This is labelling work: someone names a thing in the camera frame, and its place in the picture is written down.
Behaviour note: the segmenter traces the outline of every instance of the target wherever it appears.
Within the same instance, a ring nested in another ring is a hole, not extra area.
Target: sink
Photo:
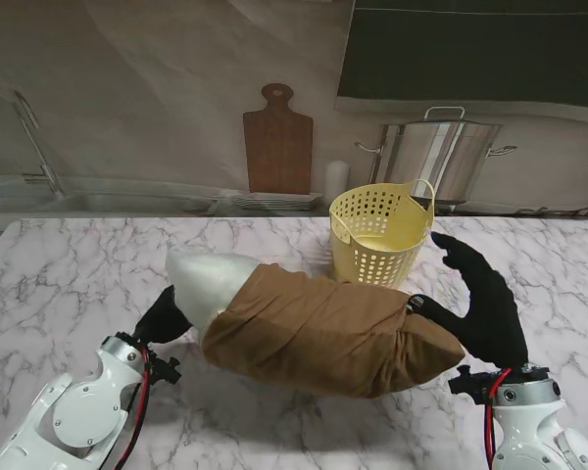
[[[209,198],[171,198],[114,194],[70,196],[41,208],[40,212],[95,212],[185,214],[206,212],[216,200]]]
[[[0,213],[32,212],[53,201],[48,197],[0,197]]]

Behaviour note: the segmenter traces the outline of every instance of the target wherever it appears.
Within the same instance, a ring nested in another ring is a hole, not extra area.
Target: brown cloth bag
[[[203,339],[213,365],[322,396],[375,398],[427,382],[464,357],[409,296],[260,264]]]

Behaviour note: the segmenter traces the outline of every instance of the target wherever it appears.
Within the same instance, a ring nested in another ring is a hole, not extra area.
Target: white marble table
[[[588,435],[588,221],[454,217],[435,228],[472,244],[508,279],[530,359],[551,367],[568,401],[562,422]],[[48,380],[92,370],[105,336],[132,330],[167,285],[168,247],[319,274],[332,266],[328,234],[325,218],[12,224],[0,238],[0,440]],[[467,289],[441,255],[427,242],[402,288],[465,311]],[[454,371],[383,399],[323,399],[218,370],[190,338],[159,352],[181,360],[183,377],[155,387],[126,469],[486,468],[482,409],[449,393]]]

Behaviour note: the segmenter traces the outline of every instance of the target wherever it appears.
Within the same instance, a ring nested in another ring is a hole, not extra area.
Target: wall
[[[26,95],[60,175],[245,189],[241,117],[281,81],[316,123],[313,189],[337,159],[357,186],[371,157],[353,142],[373,146],[380,124],[415,117],[333,110],[349,17],[348,0],[3,0],[0,100]],[[588,123],[469,118],[505,124],[496,144],[519,147],[484,166],[473,199],[588,205]],[[18,151],[17,132],[0,124],[1,156]],[[0,157],[0,172],[12,168]]]

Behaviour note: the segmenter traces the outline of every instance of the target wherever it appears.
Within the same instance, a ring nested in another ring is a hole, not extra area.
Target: dark cabinet
[[[338,96],[588,107],[588,1],[357,0]]]

